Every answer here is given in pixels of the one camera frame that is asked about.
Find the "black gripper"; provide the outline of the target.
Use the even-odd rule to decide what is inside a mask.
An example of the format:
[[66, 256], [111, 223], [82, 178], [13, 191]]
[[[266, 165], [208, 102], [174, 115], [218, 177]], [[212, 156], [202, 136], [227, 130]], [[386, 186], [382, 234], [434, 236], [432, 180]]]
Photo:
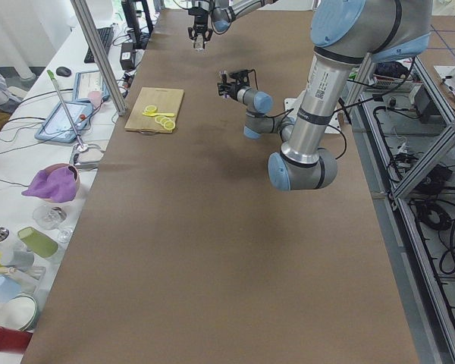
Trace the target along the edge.
[[194, 0], [190, 1], [188, 14], [193, 16], [193, 27], [187, 29], [190, 40], [195, 39], [195, 30], [206, 30], [204, 40], [212, 38], [213, 29], [208, 28], [209, 15], [214, 8], [213, 0]]
[[218, 95], [220, 97], [225, 97], [229, 99], [233, 99], [235, 101], [238, 100], [237, 95], [242, 88], [246, 86], [246, 78], [234, 78], [233, 81], [228, 82], [226, 78], [223, 79], [223, 83], [218, 83]]

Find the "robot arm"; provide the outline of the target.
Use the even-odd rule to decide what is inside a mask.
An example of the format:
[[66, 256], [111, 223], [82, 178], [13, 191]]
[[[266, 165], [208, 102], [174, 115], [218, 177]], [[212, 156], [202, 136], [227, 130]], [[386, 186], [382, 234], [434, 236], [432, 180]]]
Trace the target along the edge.
[[272, 5], [276, 1], [240, 1], [229, 5], [229, 1], [191, 1], [187, 13], [193, 16], [193, 25], [188, 28], [188, 36], [193, 42], [199, 40], [205, 44], [212, 34], [225, 33], [239, 17]]
[[430, 39], [430, 1], [323, 1], [312, 18], [312, 68], [296, 116], [268, 121], [271, 98], [242, 86], [233, 99], [246, 105], [244, 134], [257, 139], [278, 133], [279, 152], [268, 159], [271, 184], [279, 190], [316, 190], [337, 175], [335, 157], [320, 147], [352, 69], [369, 55], [375, 63], [415, 57]]

